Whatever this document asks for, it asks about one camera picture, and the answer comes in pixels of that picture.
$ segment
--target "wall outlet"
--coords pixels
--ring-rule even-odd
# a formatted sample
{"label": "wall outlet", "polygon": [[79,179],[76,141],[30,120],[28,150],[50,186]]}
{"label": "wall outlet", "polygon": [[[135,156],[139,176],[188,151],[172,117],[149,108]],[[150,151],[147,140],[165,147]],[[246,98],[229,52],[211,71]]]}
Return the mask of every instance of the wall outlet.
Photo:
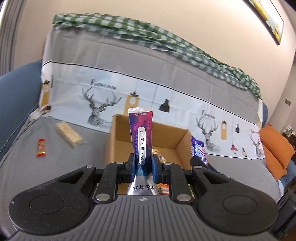
{"label": "wall outlet", "polygon": [[291,105],[291,101],[288,101],[287,99],[285,99],[285,103],[290,106]]}

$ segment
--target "deer head illustration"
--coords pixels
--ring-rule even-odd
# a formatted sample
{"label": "deer head illustration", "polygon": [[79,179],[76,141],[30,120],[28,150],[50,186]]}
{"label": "deer head illustration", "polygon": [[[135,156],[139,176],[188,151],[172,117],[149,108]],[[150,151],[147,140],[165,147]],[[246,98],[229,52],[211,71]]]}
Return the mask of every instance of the deer head illustration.
{"label": "deer head illustration", "polygon": [[88,91],[91,88],[92,87],[90,87],[86,91],[84,91],[84,89],[82,89],[82,94],[83,94],[83,97],[89,102],[89,107],[92,109],[92,113],[88,119],[88,123],[93,126],[97,126],[97,125],[100,125],[104,122],[104,120],[100,118],[100,113],[105,111],[106,107],[116,105],[121,100],[121,97],[117,100],[115,94],[112,92],[113,100],[111,102],[109,102],[109,99],[107,98],[105,103],[101,104],[99,107],[96,107],[95,100],[93,99],[94,94],[92,94],[91,97],[89,97],[89,95],[88,95]]}
{"label": "deer head illustration", "polygon": [[256,155],[257,155],[257,157],[260,157],[260,155],[261,155],[261,151],[259,150],[259,145],[260,145],[261,140],[258,139],[257,143],[254,142],[254,140],[253,140],[253,138],[252,138],[252,135],[253,135],[253,134],[250,135],[250,138],[251,138],[251,140],[252,140],[254,146],[256,147]]}
{"label": "deer head illustration", "polygon": [[202,134],[205,136],[205,143],[206,143],[207,149],[212,151],[215,145],[210,141],[210,137],[212,136],[213,132],[217,130],[219,125],[216,125],[216,122],[214,121],[214,128],[211,126],[211,129],[207,133],[204,128],[204,123],[200,123],[202,118],[203,116],[200,119],[196,118],[196,123],[198,127],[201,128]]}

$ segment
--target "gingham fabric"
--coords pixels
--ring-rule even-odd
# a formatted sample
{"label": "gingham fabric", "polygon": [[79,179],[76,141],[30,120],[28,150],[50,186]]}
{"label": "gingham fabric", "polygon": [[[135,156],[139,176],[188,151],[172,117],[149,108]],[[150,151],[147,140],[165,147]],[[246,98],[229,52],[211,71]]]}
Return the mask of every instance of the gingham fabric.
{"label": "gingham fabric", "polygon": [[231,67],[211,57],[186,40],[154,24],[108,14],[56,14],[53,28],[84,28],[115,39],[165,51],[236,87],[251,90],[261,98],[258,84],[241,69]]}

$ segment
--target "white label on tube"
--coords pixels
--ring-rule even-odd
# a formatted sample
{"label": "white label on tube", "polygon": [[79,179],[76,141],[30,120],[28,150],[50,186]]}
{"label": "white label on tube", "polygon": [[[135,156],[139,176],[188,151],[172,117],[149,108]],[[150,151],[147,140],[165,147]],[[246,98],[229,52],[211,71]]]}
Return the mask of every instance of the white label on tube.
{"label": "white label on tube", "polygon": [[139,163],[144,165],[146,158],[146,129],[144,127],[138,128],[138,153]]}

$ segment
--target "orange pillow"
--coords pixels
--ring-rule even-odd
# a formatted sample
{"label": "orange pillow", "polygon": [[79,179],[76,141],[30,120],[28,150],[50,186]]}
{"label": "orange pillow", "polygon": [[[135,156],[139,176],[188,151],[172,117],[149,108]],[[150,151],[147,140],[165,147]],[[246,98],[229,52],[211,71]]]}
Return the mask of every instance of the orange pillow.
{"label": "orange pillow", "polygon": [[287,171],[264,145],[263,150],[265,154],[265,166],[277,181],[287,174]]}
{"label": "orange pillow", "polygon": [[278,162],[287,167],[291,157],[295,154],[292,145],[272,126],[265,126],[260,131],[263,145],[274,155]]}

